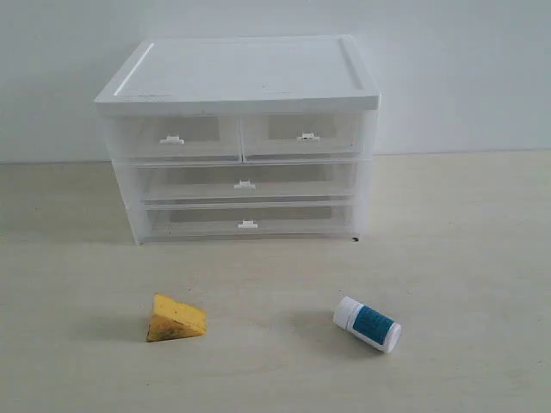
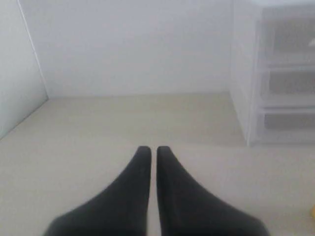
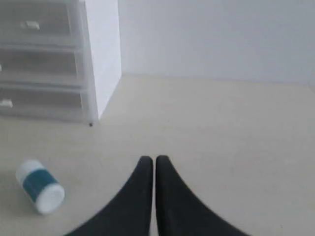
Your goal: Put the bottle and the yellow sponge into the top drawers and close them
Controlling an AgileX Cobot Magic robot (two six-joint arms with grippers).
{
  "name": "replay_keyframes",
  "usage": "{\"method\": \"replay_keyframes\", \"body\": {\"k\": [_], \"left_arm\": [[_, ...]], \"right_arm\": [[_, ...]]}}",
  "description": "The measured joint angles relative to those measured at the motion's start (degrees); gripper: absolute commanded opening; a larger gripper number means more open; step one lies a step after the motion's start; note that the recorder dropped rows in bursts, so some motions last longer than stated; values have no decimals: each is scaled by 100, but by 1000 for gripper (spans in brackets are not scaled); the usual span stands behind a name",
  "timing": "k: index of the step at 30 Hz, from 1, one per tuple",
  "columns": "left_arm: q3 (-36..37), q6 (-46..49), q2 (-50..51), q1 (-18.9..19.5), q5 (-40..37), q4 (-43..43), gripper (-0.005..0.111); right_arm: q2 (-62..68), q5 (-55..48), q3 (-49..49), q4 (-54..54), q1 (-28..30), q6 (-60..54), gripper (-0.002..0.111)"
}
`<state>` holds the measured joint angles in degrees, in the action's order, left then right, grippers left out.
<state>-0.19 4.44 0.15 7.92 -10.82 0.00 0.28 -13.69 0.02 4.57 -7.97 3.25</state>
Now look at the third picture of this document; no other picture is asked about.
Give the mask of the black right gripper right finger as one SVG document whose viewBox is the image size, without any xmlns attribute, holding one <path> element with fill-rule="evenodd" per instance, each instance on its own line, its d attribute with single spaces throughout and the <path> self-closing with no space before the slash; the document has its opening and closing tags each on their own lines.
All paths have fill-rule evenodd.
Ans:
<svg viewBox="0 0 315 236">
<path fill-rule="evenodd" d="M 200 201 L 170 158 L 156 159 L 156 218 L 160 236 L 246 236 Z"/>
</svg>

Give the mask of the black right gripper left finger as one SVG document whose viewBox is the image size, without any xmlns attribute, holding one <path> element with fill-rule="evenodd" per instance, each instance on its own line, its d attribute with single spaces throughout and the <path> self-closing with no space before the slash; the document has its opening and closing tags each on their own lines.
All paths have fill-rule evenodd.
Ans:
<svg viewBox="0 0 315 236">
<path fill-rule="evenodd" d="M 141 156 L 117 195 L 69 236 L 148 236 L 153 200 L 152 158 Z"/>
</svg>

